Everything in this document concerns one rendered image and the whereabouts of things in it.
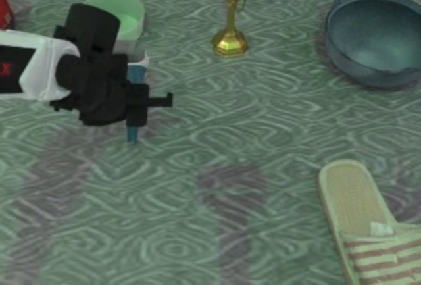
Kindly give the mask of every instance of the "green patterned surface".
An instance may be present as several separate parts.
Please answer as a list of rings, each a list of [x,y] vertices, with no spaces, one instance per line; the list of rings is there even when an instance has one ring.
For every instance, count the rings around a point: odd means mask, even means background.
[[[51,35],[81,0],[11,0]],[[344,284],[316,175],[358,159],[399,220],[421,222],[420,89],[368,91],[330,68],[330,0],[250,0],[246,56],[213,55],[223,0],[144,0],[153,94],[141,143],[123,124],[0,102],[1,285]]]

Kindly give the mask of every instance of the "wok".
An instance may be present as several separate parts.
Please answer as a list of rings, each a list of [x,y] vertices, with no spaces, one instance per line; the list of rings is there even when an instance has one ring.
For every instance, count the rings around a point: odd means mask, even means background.
[[[411,0],[334,0],[324,34],[331,61],[361,84],[421,78],[421,6]]]

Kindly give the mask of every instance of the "gold candlestick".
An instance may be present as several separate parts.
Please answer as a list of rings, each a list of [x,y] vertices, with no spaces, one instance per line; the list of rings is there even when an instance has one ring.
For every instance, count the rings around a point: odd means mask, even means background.
[[[241,0],[226,0],[227,20],[225,29],[219,31],[212,40],[213,50],[223,57],[237,57],[247,50],[247,40],[242,32],[235,28],[235,12],[241,12],[247,0],[243,0],[240,9],[237,8]]]

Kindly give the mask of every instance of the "candlestick base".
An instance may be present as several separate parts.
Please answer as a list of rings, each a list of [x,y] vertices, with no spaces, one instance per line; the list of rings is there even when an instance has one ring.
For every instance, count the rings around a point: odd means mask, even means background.
[[[242,32],[237,30],[219,31],[212,40],[213,51],[223,57],[238,57],[243,55],[248,46],[247,40]]]

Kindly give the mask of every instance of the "slipper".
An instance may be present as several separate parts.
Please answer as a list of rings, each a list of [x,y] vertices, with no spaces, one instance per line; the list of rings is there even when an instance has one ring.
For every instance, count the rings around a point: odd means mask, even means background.
[[[421,226],[396,221],[363,164],[327,164],[318,191],[348,285],[421,285]]]

